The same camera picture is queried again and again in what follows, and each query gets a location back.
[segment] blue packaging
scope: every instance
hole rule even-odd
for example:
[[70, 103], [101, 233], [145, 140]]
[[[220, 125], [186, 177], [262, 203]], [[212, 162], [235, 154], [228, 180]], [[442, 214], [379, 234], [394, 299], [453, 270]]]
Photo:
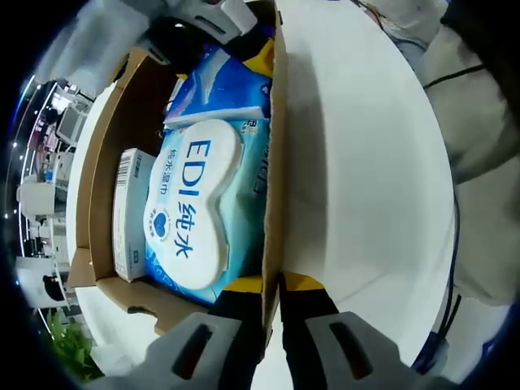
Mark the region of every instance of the blue packaging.
[[[216, 201], [218, 218], [222, 222], [227, 243], [227, 270], [223, 271], [210, 287], [202, 289], [185, 288], [176, 283], [174, 275], [172, 277], [167, 275], [159, 261], [164, 261], [164, 258], [173, 256], [175, 253], [183, 258], [184, 253], [181, 253], [182, 251], [177, 250], [176, 247], [166, 247], [165, 245], [159, 246], [156, 253], [149, 245], [148, 237], [146, 242], [147, 273], [169, 289], [203, 305], [213, 304], [223, 288], [234, 279], [245, 275], [258, 275], [262, 272], [263, 225], [267, 201], [269, 119], [232, 121], [229, 124], [238, 134], [243, 149], [240, 156], [240, 165], [238, 165], [231, 181]], [[182, 166], [179, 163], [176, 164], [173, 159], [175, 156], [179, 156], [179, 151], [182, 150], [185, 142], [182, 130], [172, 131], [166, 135], [162, 143], [161, 154], [158, 156], [156, 163], [161, 161], [161, 155], [166, 155], [168, 158], [171, 156], [171, 161], [166, 160], [166, 163], [161, 163], [160, 169], [155, 173], [156, 176], [166, 177], [165, 175], [168, 175], [169, 180], [170, 175], [173, 178], [175, 175], [184, 174]], [[148, 211], [152, 218], [148, 218], [145, 214], [145, 232], [148, 229], [150, 231], [154, 229], [154, 223], [158, 219], [155, 214], [156, 209], [159, 210], [168, 202], [171, 203], [172, 196], [177, 191], [173, 184], [166, 186], [164, 180], [160, 185], [161, 188], [152, 188], [151, 185], [149, 188], [147, 210], [152, 210]], [[183, 206], [184, 211], [190, 208], [190, 205], [184, 204]], [[200, 218], [199, 210], [192, 208], [192, 212], [198, 213], [195, 216]], [[172, 215], [168, 218], [171, 218], [169, 228], [175, 229], [177, 217]], [[204, 240], [200, 241], [202, 242], [191, 240], [189, 244], [193, 247], [205, 244]]]
[[208, 44], [202, 61], [173, 97], [164, 124], [183, 128], [204, 119], [269, 118], [271, 83], [270, 77]]

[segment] box flap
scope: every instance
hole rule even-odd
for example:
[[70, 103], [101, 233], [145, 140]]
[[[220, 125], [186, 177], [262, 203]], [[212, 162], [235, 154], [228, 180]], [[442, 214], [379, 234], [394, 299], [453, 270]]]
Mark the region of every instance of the box flap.
[[101, 279], [97, 286], [128, 313], [152, 314], [158, 321], [155, 331], [162, 335], [191, 313], [207, 309], [154, 286], [136, 281], [125, 282], [119, 277]]
[[76, 203], [76, 246], [78, 248], [89, 247], [89, 205], [92, 193], [92, 180], [108, 123], [111, 121], [115, 108], [118, 106], [119, 99], [128, 82], [145, 59], [146, 52], [143, 49], [135, 48], [130, 51], [125, 72], [117, 81], [114, 90], [106, 101], [90, 138], [87, 154], [81, 169], [80, 187]]
[[263, 277], [263, 323], [269, 327], [277, 301], [278, 274], [284, 258], [285, 220], [285, 111], [287, 106], [287, 54], [276, 12], [275, 65], [271, 88], [271, 138], [269, 141], [269, 170], [267, 172], [267, 205], [264, 231], [266, 234]]
[[88, 249], [76, 249], [67, 278], [67, 288], [96, 285], [92, 262], [90, 260], [90, 251]]
[[127, 83], [103, 132], [93, 173], [89, 206], [89, 247], [96, 279], [114, 276], [112, 211], [117, 167], [121, 154], [138, 148], [156, 156], [162, 139], [163, 108], [176, 76], [169, 67], [146, 58]]

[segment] black cable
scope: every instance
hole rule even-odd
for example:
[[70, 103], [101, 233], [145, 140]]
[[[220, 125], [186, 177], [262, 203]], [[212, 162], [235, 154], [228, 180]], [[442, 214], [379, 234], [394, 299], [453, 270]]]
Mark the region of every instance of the black cable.
[[379, 15], [371, 9], [369, 6], [365, 6], [365, 8], [370, 11], [370, 13], [375, 17], [375, 22], [378, 24], [379, 28], [381, 28], [384, 31], [383, 24], [381, 23], [381, 19], [379, 18]]
[[428, 369], [430, 368], [430, 362], [433, 359], [433, 357], [436, 355], [437, 350], [440, 347], [441, 341], [445, 338], [446, 333], [448, 333], [448, 329], [446, 328], [448, 326], [449, 322], [449, 312], [452, 307], [452, 301], [453, 301], [453, 287], [454, 287], [454, 277], [455, 277], [455, 262], [457, 260], [457, 254], [458, 254], [458, 241], [459, 236], [461, 233], [461, 211], [458, 204], [457, 194], [453, 191], [453, 204], [454, 204], [454, 213], [455, 213], [455, 232], [453, 233], [453, 252], [452, 252], [452, 258], [451, 258], [451, 264], [449, 267], [449, 278], [448, 278], [448, 300], [446, 302], [446, 308], [444, 309], [444, 315], [442, 318], [442, 321], [440, 323], [438, 336], [435, 339], [435, 344], [432, 346], [432, 348], [429, 351], [429, 354], [424, 358], [422, 361], [422, 365], [417, 368], [417, 372], [419, 374], [426, 374]]
[[453, 323], [453, 320], [455, 319], [455, 316], [457, 315], [458, 306], [461, 304], [461, 300], [462, 300], [462, 297], [460, 295], [457, 295], [457, 300], [455, 301], [455, 306], [453, 307], [452, 313], [449, 316], [449, 320], [448, 320], [448, 323], [446, 324], [446, 328], [443, 330], [444, 337], [446, 337], [446, 335], [448, 335], [449, 328], [452, 327], [452, 323]]
[[439, 77], [438, 79], [433, 80], [432, 82], [426, 84], [423, 86], [424, 89], [428, 89], [433, 87], [434, 85], [437, 85], [439, 83], [442, 83], [443, 81], [456, 79], [460, 76], [469, 75], [470, 73], [475, 73], [478, 71], [482, 71], [486, 67], [483, 64], [477, 65], [475, 67], [468, 67], [467, 69], [462, 69], [461, 71], [456, 71], [455, 73], [452, 73], [450, 75]]

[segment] edi pure water wipes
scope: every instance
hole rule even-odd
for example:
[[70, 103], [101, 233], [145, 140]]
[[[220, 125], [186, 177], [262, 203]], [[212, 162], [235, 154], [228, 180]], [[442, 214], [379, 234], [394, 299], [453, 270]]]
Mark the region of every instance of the edi pure water wipes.
[[143, 217], [149, 275], [210, 305], [237, 277], [261, 273], [268, 142], [268, 119], [166, 135]]
[[174, 90], [164, 124], [182, 128], [205, 119], [269, 118], [271, 84], [270, 77], [208, 44], [202, 61]]

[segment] white table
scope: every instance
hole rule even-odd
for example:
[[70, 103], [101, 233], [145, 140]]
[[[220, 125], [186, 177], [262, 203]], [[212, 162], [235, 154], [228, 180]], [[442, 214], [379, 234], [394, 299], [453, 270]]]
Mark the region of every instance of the white table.
[[71, 305], [67, 298], [67, 292], [65, 291], [65, 285], [63, 284], [62, 276], [60, 274], [59, 264], [56, 262], [55, 258], [53, 258], [53, 263], [54, 263], [54, 272], [56, 274], [56, 279], [58, 280], [59, 291], [61, 291], [61, 293], [63, 295], [63, 299], [65, 300], [67, 308], [70, 309]]
[[51, 256], [58, 264], [65, 265], [68, 269], [70, 257], [67, 249], [65, 218], [48, 218], [47, 223], [50, 231]]
[[[440, 308], [453, 249], [453, 189], [436, 118], [397, 48], [352, 3], [278, 4], [289, 59], [285, 267], [321, 280], [340, 310], [394, 340], [411, 364]], [[70, 202], [101, 104], [81, 134]], [[74, 223], [67, 212], [71, 241]], [[72, 258], [76, 245], [68, 247]], [[77, 295], [96, 341], [140, 362], [157, 337], [155, 319], [125, 314], [96, 288]], [[290, 386], [278, 314], [273, 331], [254, 388]]]

